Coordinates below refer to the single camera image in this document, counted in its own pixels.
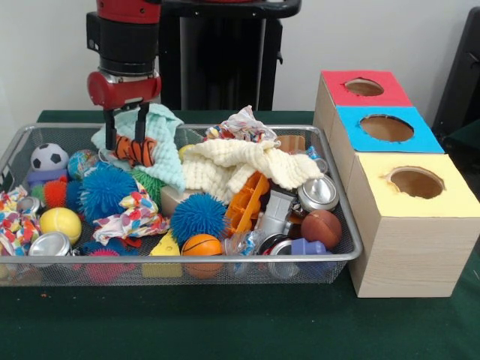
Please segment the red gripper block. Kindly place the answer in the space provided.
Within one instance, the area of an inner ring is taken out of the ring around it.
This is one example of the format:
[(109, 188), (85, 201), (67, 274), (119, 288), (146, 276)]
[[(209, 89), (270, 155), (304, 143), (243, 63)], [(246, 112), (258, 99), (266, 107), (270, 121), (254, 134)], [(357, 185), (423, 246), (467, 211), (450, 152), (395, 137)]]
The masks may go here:
[(161, 77), (157, 72), (151, 76), (115, 76), (102, 71), (95, 71), (88, 75), (87, 89), (91, 102), (104, 108), (105, 147), (107, 150), (113, 150), (116, 146), (113, 110), (132, 104), (139, 104), (135, 141), (137, 143), (144, 142), (149, 102), (160, 94), (161, 85)]

